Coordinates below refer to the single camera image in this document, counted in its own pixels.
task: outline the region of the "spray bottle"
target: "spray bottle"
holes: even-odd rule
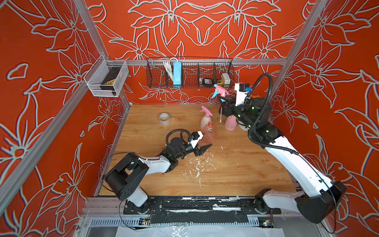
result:
[[[211,113],[211,111],[205,108],[205,106],[202,106],[201,108],[202,110],[200,112],[205,112],[205,115],[201,119],[201,122],[200,122],[200,128],[203,129],[205,125],[207,125],[210,121],[212,121],[211,116],[213,116],[213,114]]]
[[[212,96],[212,99],[215,98],[217,94],[220,94],[222,97],[225,97],[226,95],[230,95],[230,93],[224,87],[221,87],[217,84],[214,84],[214,87],[216,89]],[[220,107],[220,122],[221,121],[222,121],[222,107]]]

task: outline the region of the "clear plastic bottle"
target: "clear plastic bottle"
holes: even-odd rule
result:
[[[200,145],[213,144],[217,140],[216,127],[212,121],[209,121],[201,132],[203,133],[203,138],[199,142]]]

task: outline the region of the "pink spray bottle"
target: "pink spray bottle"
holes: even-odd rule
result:
[[[219,85],[214,85],[215,93],[213,94],[212,98],[216,97],[217,94],[220,94],[221,96],[225,97],[225,95],[230,95],[230,93],[223,87]],[[237,120],[234,115],[229,116],[225,121],[225,128],[229,131],[233,131],[237,126]]]
[[[201,108],[202,110],[200,110],[200,112],[205,112],[205,115],[200,122],[200,128],[203,129],[205,125],[212,121],[211,116],[213,116],[213,114],[205,106],[202,106]]]

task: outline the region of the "black cable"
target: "black cable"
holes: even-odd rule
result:
[[[267,91],[267,94],[266,94],[266,97],[265,97],[265,101],[263,102],[263,105],[262,105],[262,108],[261,110],[259,111],[259,114],[257,116],[257,118],[255,119],[253,125],[250,127],[250,130],[247,132],[247,136],[249,137],[250,141],[252,141],[253,143],[259,145],[259,146],[263,146],[263,147],[268,147],[268,148],[273,148],[273,149],[280,149],[280,150],[284,150],[284,151],[288,151],[290,153],[293,153],[293,154],[296,154],[298,155],[299,153],[295,150],[292,150],[290,148],[286,148],[286,147],[282,147],[282,146],[274,146],[274,145],[270,145],[270,144],[264,144],[264,143],[261,143],[260,141],[255,141],[253,139],[253,133],[255,133],[255,135],[261,140],[262,137],[260,137],[260,135],[257,134],[257,132],[255,131],[255,127],[257,125],[257,123],[259,122],[259,120],[261,119],[261,117],[263,116],[263,112],[265,111],[265,108],[266,106],[268,105],[268,101],[270,100],[271,98],[271,92],[273,90],[273,77],[271,76],[270,73],[263,73],[258,79],[257,81],[254,83],[253,87],[251,88],[251,90],[247,93],[246,95],[246,98],[245,98],[245,101],[243,102],[243,107],[245,107],[246,105],[246,102],[247,100],[250,98],[252,92],[254,91],[254,89],[257,87],[257,85],[259,84],[259,82],[262,80],[262,78],[264,77],[267,77],[268,78],[268,91]]]
[[[326,184],[325,180],[323,180],[321,178],[321,176],[315,171],[315,169],[313,168],[313,166],[300,154],[298,154],[298,156],[300,156],[308,165],[309,167],[317,174],[317,176],[320,178],[320,180],[323,181],[323,183],[325,184],[326,188],[328,189],[327,192],[330,193],[330,195],[332,196],[333,198],[333,202],[334,202],[334,229],[333,229],[333,232],[330,232],[322,223],[321,225],[324,227],[324,229],[329,233],[329,234],[334,234],[335,233],[335,230],[337,228],[337,220],[336,220],[336,209],[337,209],[337,202],[335,201],[335,198],[334,198],[334,195],[332,194],[332,191],[330,191],[328,185]]]
[[[121,212],[120,212],[121,203],[122,203],[122,201],[120,202],[120,205],[119,205],[119,216],[120,216],[120,219],[121,219],[122,223],[123,223],[124,225],[126,225],[126,227],[128,227],[129,229],[132,229],[132,230],[135,231],[136,229],[133,229],[132,227],[128,226],[128,225],[124,222],[124,220],[122,219],[122,217],[121,217]]]
[[[183,133],[184,133],[183,131],[180,132],[180,138],[182,139],[182,141],[184,143],[189,143],[190,142],[190,137],[188,137],[188,141],[185,141],[184,138],[183,138]]]
[[[272,209],[270,209],[270,221],[271,221],[271,228],[274,228],[274,215],[273,215]]]
[[[171,136],[171,134],[173,134],[174,132],[185,132],[188,134],[188,142],[190,143],[192,141],[192,135],[189,131],[185,130],[185,129],[175,129],[175,130],[172,130],[171,132],[169,132],[166,136],[166,146],[168,146],[169,142],[168,142],[168,138]]]

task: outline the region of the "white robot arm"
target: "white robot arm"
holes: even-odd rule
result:
[[[269,78],[266,98],[250,98],[254,88],[265,76]],[[301,192],[289,193],[266,188],[255,195],[254,208],[260,213],[266,213],[270,208],[292,210],[300,212],[313,223],[320,223],[341,201],[346,186],[341,182],[332,182],[318,171],[299,154],[277,127],[268,122],[271,113],[268,104],[271,85],[272,77],[265,73],[252,88],[247,83],[236,83],[236,96],[219,97],[222,114],[234,115],[238,123],[248,127],[249,139],[278,159],[303,189]]]
[[[181,132],[180,137],[173,138],[168,142],[168,138],[175,132]],[[183,133],[187,133],[188,140],[183,139]],[[139,187],[143,177],[154,173],[167,173],[178,165],[178,159],[184,158],[189,153],[195,156],[202,155],[212,144],[198,148],[198,142],[203,134],[198,132],[189,133],[184,129],[171,131],[166,137],[166,148],[156,157],[141,157],[130,152],[120,160],[106,175],[105,181],[113,192],[122,201],[127,199],[132,202],[140,213],[149,209],[150,197]]]

